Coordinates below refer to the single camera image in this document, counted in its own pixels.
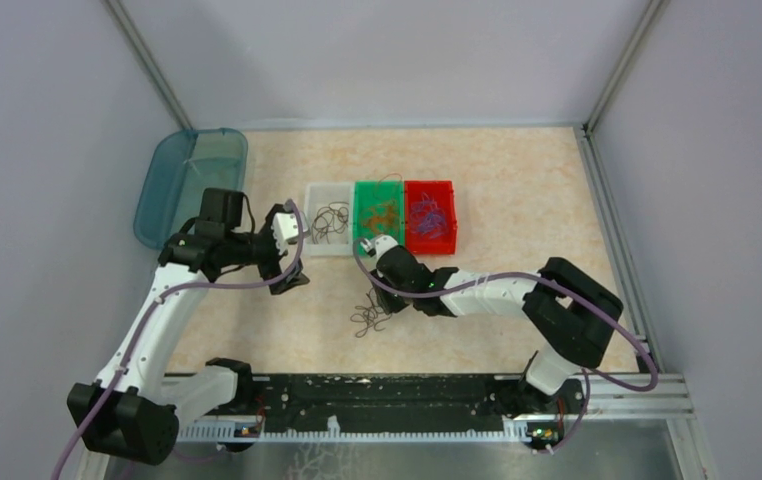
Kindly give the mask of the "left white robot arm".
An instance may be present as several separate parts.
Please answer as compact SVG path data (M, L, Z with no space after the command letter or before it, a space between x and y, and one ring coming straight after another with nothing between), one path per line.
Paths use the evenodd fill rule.
M214 411L256 414L261 401L249 364L214 358L166 387L163 379L181 334L210 290L266 288L272 295L308 284L301 255L308 233L296 203L271 207L252 222L242 191L208 188L199 213L166 241L148 295L121 344L96 378L72 386L67 407L77 425L65 450L158 465L180 431Z

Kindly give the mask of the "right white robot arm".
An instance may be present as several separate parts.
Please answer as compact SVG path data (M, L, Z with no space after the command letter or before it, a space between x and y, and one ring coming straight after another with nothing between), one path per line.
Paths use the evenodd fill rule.
M545 340L526 366L520 398L533 412L547 411L560 388L583 368L596 369L623 312L610 290L562 257L534 274L478 274L457 267L430 269L405 247L373 247L370 274L383 308L407 306L429 316L493 315L530 321Z

